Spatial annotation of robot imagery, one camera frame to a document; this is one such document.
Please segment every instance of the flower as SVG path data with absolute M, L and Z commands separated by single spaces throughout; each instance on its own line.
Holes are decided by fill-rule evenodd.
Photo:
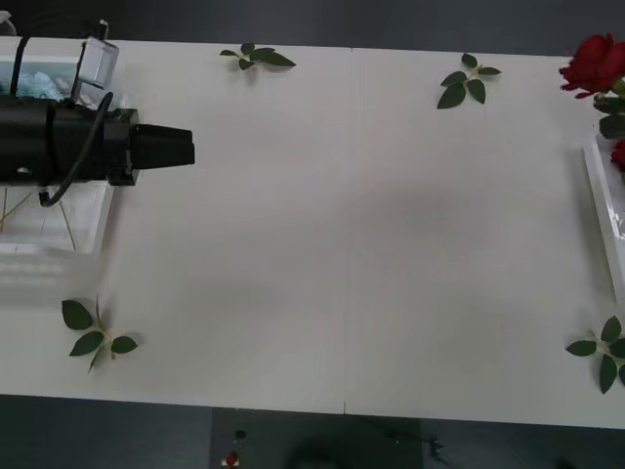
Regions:
M 617 142 L 612 152 L 612 163 L 625 171 L 625 142 Z
M 606 93 L 625 75 L 625 42 L 614 44 L 611 34 L 589 37 L 560 73 L 568 81 L 562 86 L 563 90 L 586 90 L 575 96 L 577 99 Z

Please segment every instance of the leaf sprig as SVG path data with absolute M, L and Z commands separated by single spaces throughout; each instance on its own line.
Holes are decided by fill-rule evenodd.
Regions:
M 278 54 L 274 48 L 262 47 L 257 49 L 256 46 L 250 42 L 241 45 L 240 53 L 225 49 L 221 52 L 220 56 L 237 57 L 238 66 L 241 70 L 247 70 L 256 64 L 295 66 L 295 63 Z
M 449 109 L 459 106 L 467 96 L 467 90 L 471 93 L 479 103 L 486 102 L 486 87 L 479 76 L 495 76 L 501 74 L 501 71 L 492 66 L 484 66 L 478 64 L 478 59 L 470 54 L 463 54 L 462 63 L 471 69 L 471 74 L 467 76 L 464 71 L 454 71 L 447 76 L 440 86 L 447 89 L 442 93 L 438 101 L 439 109 Z
M 610 140 L 625 140 L 625 83 L 618 80 L 610 90 L 613 95 L 595 95 L 595 108 L 605 114 L 599 121 L 599 130 Z
M 566 347 L 576 357 L 590 357 L 598 350 L 604 354 L 599 371 L 599 384 L 604 394 L 614 384 L 617 374 L 625 385 L 625 337 L 619 338 L 621 331 L 620 320 L 613 316 L 605 323 L 601 339 L 591 331 L 593 340 L 579 340 Z
M 96 360 L 102 353 L 103 349 L 108 346 L 110 349 L 110 358 L 115 360 L 115 354 L 127 354 L 135 350 L 137 343 L 128 336 L 121 335 L 115 339 L 112 339 L 102 321 L 100 316 L 100 303 L 96 300 L 96 321 L 87 309 L 78 301 L 66 300 L 62 302 L 62 320 L 65 325 L 71 330 L 87 330 L 94 327 L 95 330 L 87 332 L 80 337 L 74 344 L 73 349 L 69 353 L 70 357 L 82 357 L 83 355 L 89 355 L 96 351 L 96 354 L 91 360 L 89 366 L 89 372 L 96 364 Z

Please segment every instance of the green leaf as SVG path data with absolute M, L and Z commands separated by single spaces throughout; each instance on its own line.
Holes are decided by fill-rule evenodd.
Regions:
M 127 354 L 128 352 L 132 352 L 133 350 L 135 350 L 137 347 L 137 342 L 135 342 L 130 337 L 122 335 L 113 340 L 113 343 L 110 346 L 110 350 L 115 354 Z
M 69 353 L 69 356 L 80 357 L 81 355 L 91 354 L 100 346 L 100 344 L 102 344 L 103 340 L 104 335 L 98 330 L 87 332 L 76 341 L 74 348 Z
M 463 54 L 462 55 L 462 63 L 470 68 L 475 68 L 478 66 L 478 59 L 473 57 L 471 54 Z
M 272 47 L 261 47 L 260 49 L 256 49 L 250 54 L 250 61 L 264 62 L 265 56 L 274 51 L 275 49 Z
M 102 318 L 100 316 L 100 298 L 96 296 L 96 322 L 100 329 L 104 329 L 104 324 L 102 323 Z
M 91 369 L 94 367 L 94 365 L 96 364 L 96 360 L 98 359 L 98 357 L 100 356 L 100 353 L 102 352 L 102 350 L 104 349 L 104 346 L 101 346 L 98 351 L 96 352 L 96 354 L 94 355 L 93 359 L 91 360 L 91 364 L 89 365 L 89 372 L 91 373 Z
M 592 340 L 580 340 L 566 347 L 566 351 L 576 357 L 588 357 L 597 352 L 597 344 Z
M 286 57 L 279 55 L 277 52 L 266 53 L 261 60 L 265 64 L 278 66 L 295 66 L 295 63 L 289 61 Z
M 621 322 L 616 316 L 612 316 L 605 323 L 602 331 L 602 340 L 605 342 L 614 342 L 621 335 Z
M 447 78 L 442 80 L 442 83 L 440 83 L 440 86 L 449 86 L 449 85 L 453 85 L 454 83 L 462 83 L 466 79 L 467 79 L 467 74 L 464 71 L 454 71 L 452 74 L 447 76 Z
M 625 112 L 625 100 L 595 95 L 595 109 L 605 114 L 622 113 Z
M 254 44 L 252 44 L 251 42 L 246 42 L 245 44 L 243 44 L 241 46 L 241 52 L 243 54 L 245 54 L 246 56 L 251 53 L 254 49 L 256 48 L 256 46 Z
M 625 140 L 625 115 L 604 117 L 599 121 L 599 131 L 608 140 Z
M 606 393 L 609 391 L 609 388 L 614 384 L 614 380 L 616 379 L 616 363 L 612 358 L 607 355 L 604 355 L 602 359 L 602 367 L 599 374 L 599 384 L 602 388 L 602 393 Z
M 484 66 L 479 69 L 480 75 L 499 75 L 500 73 L 501 70 L 498 70 L 497 68 L 494 68 L 492 66 Z
M 625 98 L 625 83 L 623 83 L 623 80 L 618 80 L 614 83 L 612 85 L 612 91 L 621 98 Z
M 238 66 L 241 68 L 241 70 L 247 70 L 253 64 L 254 64 L 253 62 L 246 61 L 245 59 L 238 60 Z
M 456 107 L 465 100 L 467 91 L 462 83 L 449 85 L 438 101 L 439 109 L 449 109 Z
M 619 339 L 609 346 L 610 352 L 619 359 L 625 359 L 625 338 Z
M 87 309 L 73 300 L 62 302 L 62 320 L 72 330 L 85 330 L 94 325 L 94 320 Z
M 471 96 L 473 96 L 480 103 L 484 104 L 486 102 L 486 87 L 481 80 L 471 80 L 467 83 L 467 88 L 469 89 Z

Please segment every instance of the black cable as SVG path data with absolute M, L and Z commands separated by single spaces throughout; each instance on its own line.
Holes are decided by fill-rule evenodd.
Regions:
M 108 110 L 108 107 L 110 106 L 110 102 L 112 101 L 112 99 L 113 99 L 113 94 L 108 92 L 104 95 L 103 99 L 100 101 L 100 105 L 98 106 L 98 114 L 96 115 L 96 118 L 94 119 L 94 123 L 92 124 L 91 129 L 89 130 L 89 134 L 87 135 L 87 138 L 85 139 L 85 143 L 82 145 L 82 149 L 78 153 L 78 157 L 74 161 L 74 164 L 71 166 L 71 169 L 67 173 L 67 176 L 65 176 L 65 179 L 62 180 L 61 184 L 59 185 L 59 188 L 57 189 L 55 194 L 52 196 L 52 198 L 50 198 L 50 195 L 48 194 L 47 191 L 39 193 L 39 202 L 41 203 L 42 207 L 52 207 L 55 203 L 61 200 L 61 197 L 64 196 L 64 194 L 69 189 L 69 186 L 71 186 L 71 183 L 73 183 L 76 177 L 78 176 L 78 173 L 80 172 L 80 168 L 82 167 L 82 164 L 85 162 L 85 159 L 87 158 L 87 155 L 89 154 L 89 151 L 91 150 L 91 146 L 93 145 L 94 140 L 96 139 L 96 134 L 100 131 L 104 123 L 104 118 L 106 117 L 106 111 Z
M 20 44 L 18 45 L 18 49 L 16 50 L 16 59 L 13 62 L 13 76 L 11 77 L 11 89 L 9 93 L 11 96 L 15 97 L 18 93 L 18 82 L 20 81 L 20 70 L 21 70 L 21 61 L 23 60 L 23 50 L 26 48 L 26 44 L 28 44 L 29 36 L 24 36 L 20 40 Z

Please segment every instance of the dark floor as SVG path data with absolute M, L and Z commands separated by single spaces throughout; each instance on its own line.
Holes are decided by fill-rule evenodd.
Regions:
M 235 443 L 237 431 L 246 438 Z M 419 434 L 416 419 L 216 408 L 210 469 L 220 469 L 231 451 L 243 468 L 288 469 L 294 453 L 309 447 L 323 448 L 341 469 L 420 469 Z
M 207 469 L 211 412 L 0 396 L 0 468 Z
M 239 430 L 245 439 L 236 441 Z M 419 438 L 444 445 L 439 458 Z M 329 448 L 341 469 L 622 469 L 625 461 L 624 430 L 0 396 L 3 469 L 218 469 L 231 451 L 241 469 L 288 469 L 305 442 Z
M 625 2 L 615 0 L 5 0 L 18 29 L 78 37 L 107 19 L 111 38 L 245 41 L 566 55 L 582 38 L 625 39 Z

